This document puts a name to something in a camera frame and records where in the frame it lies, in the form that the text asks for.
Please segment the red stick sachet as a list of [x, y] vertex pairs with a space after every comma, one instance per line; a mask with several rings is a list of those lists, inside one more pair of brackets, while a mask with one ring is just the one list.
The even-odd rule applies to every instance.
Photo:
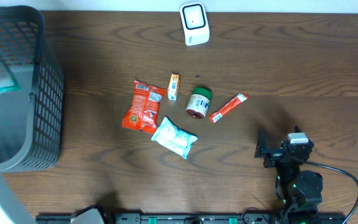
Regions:
[[243, 93], [238, 93], [233, 99], [227, 102], [222, 108], [220, 108], [217, 112], [210, 114], [209, 120], [215, 124], [219, 121], [223, 116], [230, 113], [233, 109], [238, 107], [241, 103], [249, 98], [248, 95]]

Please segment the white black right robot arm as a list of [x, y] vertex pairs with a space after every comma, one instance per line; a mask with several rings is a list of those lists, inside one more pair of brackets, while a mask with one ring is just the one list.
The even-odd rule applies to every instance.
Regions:
[[276, 169], [278, 193], [286, 213], [315, 210], [322, 202], [322, 176], [310, 170], [300, 170], [310, 158], [313, 147], [313, 142], [298, 126], [278, 149], [269, 148], [264, 131], [258, 130], [254, 157], [262, 158], [265, 168]]

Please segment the red snack bag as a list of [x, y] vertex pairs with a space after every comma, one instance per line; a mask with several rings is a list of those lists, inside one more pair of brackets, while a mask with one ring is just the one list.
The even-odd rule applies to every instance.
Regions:
[[154, 134], [160, 101], [166, 93], [164, 88], [135, 80], [131, 107], [122, 119], [122, 127]]

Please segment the light teal tissue pack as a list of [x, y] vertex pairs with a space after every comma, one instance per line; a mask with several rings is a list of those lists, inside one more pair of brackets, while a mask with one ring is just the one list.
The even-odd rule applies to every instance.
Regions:
[[167, 116], [164, 117], [160, 126], [151, 138], [161, 146], [187, 159], [192, 145], [198, 140], [194, 134], [179, 129]]

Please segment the green lid white jar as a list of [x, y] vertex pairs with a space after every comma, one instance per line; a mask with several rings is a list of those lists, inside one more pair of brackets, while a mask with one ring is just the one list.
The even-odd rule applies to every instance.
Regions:
[[204, 118], [210, 106], [213, 94], [207, 88], [196, 87], [188, 101], [186, 113], [197, 119]]

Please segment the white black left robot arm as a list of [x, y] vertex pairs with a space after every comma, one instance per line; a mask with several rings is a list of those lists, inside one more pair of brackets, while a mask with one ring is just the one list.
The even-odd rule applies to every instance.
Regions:
[[106, 215], [98, 207], [89, 207], [72, 215], [41, 215], [33, 218], [14, 195], [0, 172], [0, 224], [106, 224]]

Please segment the small orange white box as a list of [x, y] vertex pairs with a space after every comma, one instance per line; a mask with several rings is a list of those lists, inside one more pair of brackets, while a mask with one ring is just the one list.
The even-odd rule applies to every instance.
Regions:
[[167, 96], [169, 100], [176, 101], [179, 92], [180, 76], [179, 74], [172, 74], [167, 89]]

